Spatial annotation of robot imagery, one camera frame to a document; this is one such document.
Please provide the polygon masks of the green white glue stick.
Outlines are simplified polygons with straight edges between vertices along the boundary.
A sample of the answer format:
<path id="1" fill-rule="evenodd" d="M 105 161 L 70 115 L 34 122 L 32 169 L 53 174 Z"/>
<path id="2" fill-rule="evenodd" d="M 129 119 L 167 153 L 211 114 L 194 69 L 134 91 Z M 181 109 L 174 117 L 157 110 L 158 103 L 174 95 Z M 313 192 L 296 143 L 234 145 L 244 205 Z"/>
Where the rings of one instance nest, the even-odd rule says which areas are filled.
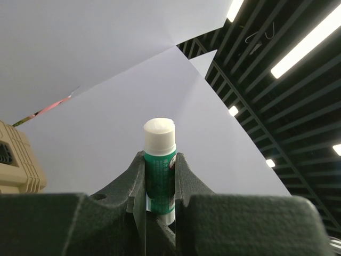
<path id="1" fill-rule="evenodd" d="M 175 221 L 175 124 L 169 118 L 154 118 L 143 128 L 147 207 L 169 226 Z"/>

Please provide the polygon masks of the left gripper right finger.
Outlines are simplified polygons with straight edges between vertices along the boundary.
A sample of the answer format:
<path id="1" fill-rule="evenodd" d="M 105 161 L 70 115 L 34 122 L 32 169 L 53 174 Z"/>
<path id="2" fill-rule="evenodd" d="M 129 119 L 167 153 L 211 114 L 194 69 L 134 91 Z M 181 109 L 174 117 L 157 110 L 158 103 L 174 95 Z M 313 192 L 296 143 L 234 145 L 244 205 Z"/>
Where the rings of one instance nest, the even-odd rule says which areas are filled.
<path id="1" fill-rule="evenodd" d="M 315 206 L 299 196 L 216 194 L 175 164 L 177 255 L 332 255 Z"/>

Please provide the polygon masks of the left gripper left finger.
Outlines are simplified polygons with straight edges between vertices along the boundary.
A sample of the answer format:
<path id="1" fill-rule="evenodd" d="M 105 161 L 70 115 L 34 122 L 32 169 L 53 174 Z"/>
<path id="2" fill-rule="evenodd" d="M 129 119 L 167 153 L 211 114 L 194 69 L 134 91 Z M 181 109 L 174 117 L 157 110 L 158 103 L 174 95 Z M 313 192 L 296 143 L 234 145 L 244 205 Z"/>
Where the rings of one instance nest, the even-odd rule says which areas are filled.
<path id="1" fill-rule="evenodd" d="M 144 156 L 89 196 L 1 196 L 1 255 L 145 255 Z"/>

